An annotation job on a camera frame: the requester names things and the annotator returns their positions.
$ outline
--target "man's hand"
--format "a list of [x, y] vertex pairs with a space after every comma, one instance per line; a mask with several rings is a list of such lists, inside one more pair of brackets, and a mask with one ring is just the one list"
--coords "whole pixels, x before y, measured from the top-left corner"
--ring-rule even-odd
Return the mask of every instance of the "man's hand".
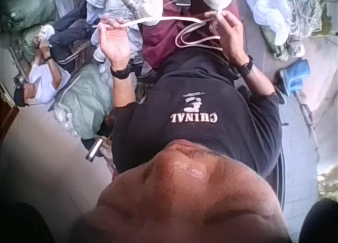
[[124, 20], [114, 20], [105, 14], [98, 24], [100, 46], [114, 71], [125, 69], [130, 59], [127, 29], [120, 27], [123, 23]]
[[249, 62], [249, 57], [244, 51], [243, 24], [229, 11], [207, 12], [205, 17], [215, 17], [210, 25], [210, 31], [220, 35], [223, 52], [230, 62], [236, 66], [243, 66]]
[[49, 50], [49, 42], [48, 42], [48, 40], [42, 40], [40, 42], [39, 48], [41, 49], [43, 57], [45, 59], [51, 56], [51, 52]]
[[37, 49], [37, 48], [39, 48], [39, 37], [36, 35], [36, 36], [34, 36], [34, 38], [33, 38], [33, 44], [34, 44], [34, 47]]

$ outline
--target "white bag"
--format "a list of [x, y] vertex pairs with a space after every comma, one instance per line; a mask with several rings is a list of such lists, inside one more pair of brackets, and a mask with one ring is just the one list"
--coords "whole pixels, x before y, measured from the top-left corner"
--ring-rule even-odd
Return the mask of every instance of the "white bag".
[[283, 45], [289, 36], [289, 7], [287, 0], [246, 0], [253, 18], [259, 25], [267, 25], [276, 33], [275, 45]]

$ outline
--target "black wristwatch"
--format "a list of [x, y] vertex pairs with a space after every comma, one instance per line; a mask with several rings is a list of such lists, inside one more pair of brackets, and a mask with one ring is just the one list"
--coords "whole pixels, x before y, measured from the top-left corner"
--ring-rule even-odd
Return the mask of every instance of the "black wristwatch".
[[254, 59], [249, 55], [249, 62], [241, 67], [237, 67], [238, 72], [243, 78], [250, 74], [252, 67], [254, 66], [253, 60]]
[[110, 66], [110, 72], [112, 74], [113, 77], [118, 78], [118, 79], [126, 79], [129, 77], [130, 74], [130, 69], [129, 69], [129, 64], [127, 65], [127, 67], [124, 70], [118, 70], [118, 71], [114, 71], [112, 70], [111, 66]]

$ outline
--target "blue boot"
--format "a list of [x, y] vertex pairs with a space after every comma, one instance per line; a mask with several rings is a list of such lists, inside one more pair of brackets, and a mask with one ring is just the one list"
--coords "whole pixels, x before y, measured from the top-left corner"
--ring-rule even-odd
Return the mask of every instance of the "blue boot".
[[[310, 74], [310, 67], [307, 60], [298, 61], [290, 67], [280, 70], [278, 75], [281, 90], [289, 97], [292, 92], [293, 81], [306, 78], [310, 76]], [[296, 89], [299, 83], [296, 83], [294, 86], [293, 89]]]
[[291, 83], [290, 91], [291, 92], [293, 92], [293, 91], [299, 91], [299, 90], [302, 90], [302, 88], [303, 88], [303, 81], [302, 81], [302, 79], [297, 79], [297, 80], [294, 80]]
[[[285, 105], [287, 101], [287, 96], [283, 92], [282, 86], [283, 86], [283, 83], [280, 81], [278, 84], [275, 85], [275, 90], [278, 96], [279, 104]], [[303, 81], [301, 79], [297, 79], [291, 83], [290, 91], [291, 92], [299, 91], [299, 90], [302, 90], [302, 88], [303, 88]]]

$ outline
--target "white shirt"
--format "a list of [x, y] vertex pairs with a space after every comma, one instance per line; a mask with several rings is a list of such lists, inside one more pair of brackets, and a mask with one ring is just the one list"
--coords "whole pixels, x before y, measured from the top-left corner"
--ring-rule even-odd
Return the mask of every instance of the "white shirt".
[[[58, 90], [65, 86], [65, 84], [70, 79], [70, 74], [67, 70], [59, 67], [62, 81]], [[35, 99], [42, 103], [48, 103], [53, 100], [53, 97], [57, 93], [57, 90], [53, 87], [53, 77], [52, 73], [47, 64], [43, 64], [40, 66], [32, 66], [32, 70], [29, 74], [29, 82], [36, 83], [37, 82], [37, 91]]]

